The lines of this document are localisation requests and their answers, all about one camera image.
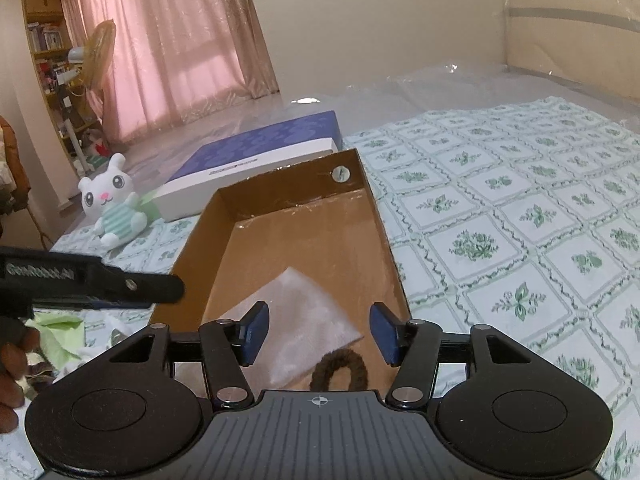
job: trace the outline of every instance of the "headboard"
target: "headboard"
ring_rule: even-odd
[[[640,0],[507,0],[509,66],[640,102]]]

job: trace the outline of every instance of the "bookshelf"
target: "bookshelf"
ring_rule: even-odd
[[[82,171],[78,168],[76,150],[63,127],[62,108],[58,94],[55,92],[56,75],[60,72],[66,72],[70,68],[67,56],[72,47],[62,10],[62,1],[22,0],[22,8],[24,27],[33,58],[33,69],[40,81],[42,99],[47,107],[51,123],[58,132],[60,146],[64,150],[69,164],[82,176]],[[89,129],[102,132],[102,125],[91,109],[83,104],[82,97],[71,95],[70,98],[74,108],[71,122],[76,136],[83,146],[83,151],[86,151],[84,147],[90,144],[86,133]]]

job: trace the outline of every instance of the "plastic sheet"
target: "plastic sheet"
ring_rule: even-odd
[[[508,65],[640,102],[640,0],[507,0]]]
[[[362,337],[331,295],[292,267],[223,317],[239,320],[256,301],[265,301],[270,313],[267,339],[255,363],[242,370],[256,397],[262,390],[284,388],[325,354]],[[177,365],[175,378],[205,397],[199,364]]]
[[[296,101],[303,100],[302,104],[285,104],[277,94],[247,102],[132,146],[127,163],[136,189],[144,194],[164,184],[203,144],[304,115],[335,110],[343,136],[349,136],[429,110],[486,108],[549,96],[640,133],[640,106],[631,100],[553,75],[452,62],[371,86],[349,87],[337,96],[301,95]]]

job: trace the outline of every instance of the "brown hair tie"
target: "brown hair tie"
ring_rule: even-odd
[[[311,375],[312,392],[328,392],[329,382],[340,368],[348,368],[351,371],[350,392],[362,392],[369,386],[369,374],[362,356],[348,348],[340,348],[329,352],[316,366]]]

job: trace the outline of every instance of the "brown jacket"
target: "brown jacket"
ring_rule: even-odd
[[[15,132],[2,116],[0,116],[0,128],[2,128],[2,134],[4,135],[6,163],[14,176],[16,185],[15,190],[12,192],[12,195],[15,198],[14,210],[18,211],[27,207],[31,184],[29,183],[27,174],[20,162],[18,142],[15,139]]]

